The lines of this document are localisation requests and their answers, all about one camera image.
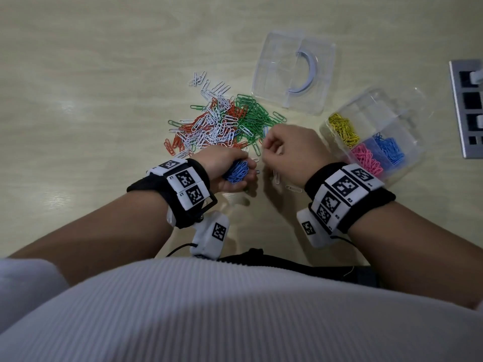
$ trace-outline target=qr code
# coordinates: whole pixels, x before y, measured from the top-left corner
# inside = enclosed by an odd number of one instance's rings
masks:
[[[203,199],[203,194],[201,190],[199,190],[197,185],[189,189],[186,189],[186,193],[188,194],[188,198],[191,201],[192,205],[195,205],[196,203],[198,203]]]
[[[310,221],[302,222],[302,227],[305,230],[305,233],[307,235],[313,235],[313,234],[315,234],[315,230],[313,229],[313,226],[310,223]]]
[[[324,197],[322,198],[322,204],[332,213],[335,212],[337,207],[341,204],[341,201],[338,200],[334,194],[331,192],[327,192]]]
[[[178,178],[183,188],[189,187],[191,184],[195,184],[195,180],[190,175],[188,170],[180,171],[179,173],[176,173],[175,176]]]
[[[342,194],[343,197],[347,197],[349,194],[359,188],[359,186],[347,175],[344,175],[338,181],[332,184],[332,188]]]
[[[363,182],[368,182],[374,177],[362,168],[351,170],[351,173],[357,176]]]
[[[223,241],[223,238],[225,237],[225,233],[226,233],[226,227],[215,222],[212,236],[216,237],[218,240]]]
[[[171,169],[173,166],[178,165],[179,163],[177,161],[169,160],[166,161],[166,163],[160,164],[160,167],[163,167],[165,169]]]
[[[317,209],[317,216],[327,225],[327,222],[330,220],[330,213],[322,206],[319,205]]]

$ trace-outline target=pile of pink paper clips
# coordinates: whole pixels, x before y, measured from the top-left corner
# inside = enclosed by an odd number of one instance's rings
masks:
[[[384,169],[381,163],[372,158],[372,152],[363,143],[352,149],[355,158],[359,160],[362,167],[374,176],[379,176]]]

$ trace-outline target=silver power strip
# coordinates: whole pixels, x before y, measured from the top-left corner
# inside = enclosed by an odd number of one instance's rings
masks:
[[[483,85],[471,83],[469,74],[483,68],[481,60],[450,61],[451,85],[465,159],[483,158]]]

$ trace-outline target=plastic container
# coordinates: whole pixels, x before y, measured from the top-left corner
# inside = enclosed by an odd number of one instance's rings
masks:
[[[302,31],[270,32],[253,77],[252,95],[284,108],[319,114],[332,79],[334,53],[335,44]]]
[[[382,88],[371,88],[338,109],[334,114],[348,119],[354,133],[359,136],[359,142],[349,147],[330,124],[329,119],[321,126],[320,131],[335,156],[347,163],[356,163],[367,170],[367,164],[362,163],[354,154],[361,144],[372,154],[372,159],[382,168],[375,174],[386,183],[393,183],[407,173],[420,161],[425,151],[423,142],[415,127],[427,113],[426,98],[419,89],[403,90],[397,97],[390,96]],[[391,150],[383,149],[378,143],[378,137],[388,142],[394,142]]]

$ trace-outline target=white sleeve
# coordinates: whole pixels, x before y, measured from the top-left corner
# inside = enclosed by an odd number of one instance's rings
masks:
[[[42,259],[0,259],[0,334],[69,285]]]

